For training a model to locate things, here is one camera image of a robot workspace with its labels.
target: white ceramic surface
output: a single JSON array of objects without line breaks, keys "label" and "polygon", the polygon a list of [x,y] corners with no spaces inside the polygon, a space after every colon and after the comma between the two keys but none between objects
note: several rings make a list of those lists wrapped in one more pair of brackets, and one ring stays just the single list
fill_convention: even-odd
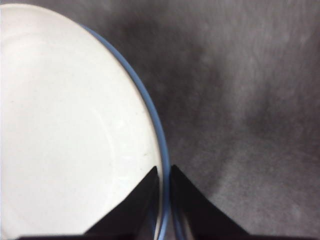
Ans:
[{"label": "white ceramic surface", "polygon": [[154,165],[151,118],[115,57],[64,16],[2,5],[1,239],[81,234]]}]

